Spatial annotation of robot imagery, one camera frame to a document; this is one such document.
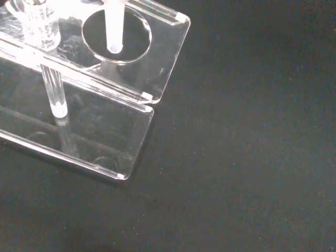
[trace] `round cutout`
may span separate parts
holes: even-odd
[[[125,7],[123,50],[112,54],[107,50],[105,11],[93,13],[82,28],[82,35],[89,49],[100,60],[119,63],[133,62],[144,56],[150,47],[152,34],[147,21],[135,10]]]
[[[39,131],[34,132],[29,136],[27,136],[27,139],[39,143],[43,146],[54,148],[54,141],[52,136],[45,132],[39,132]]]
[[[97,164],[114,172],[118,172],[118,163],[118,158],[111,158],[106,156],[101,156],[93,161],[93,164]]]

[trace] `black background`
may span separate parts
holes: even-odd
[[[336,251],[335,3],[160,2],[192,28],[132,178],[2,142],[0,251]]]

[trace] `clear acrylic rack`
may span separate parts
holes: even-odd
[[[124,7],[107,50],[106,4],[10,0],[0,8],[0,137],[126,180],[190,26],[149,0]]]

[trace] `white plastic tube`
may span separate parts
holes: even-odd
[[[123,48],[125,3],[128,0],[104,0],[107,49],[118,54]]]

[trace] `black surface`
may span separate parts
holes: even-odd
[[[335,4],[161,2],[193,25],[132,179],[3,144],[0,251],[336,250]]]

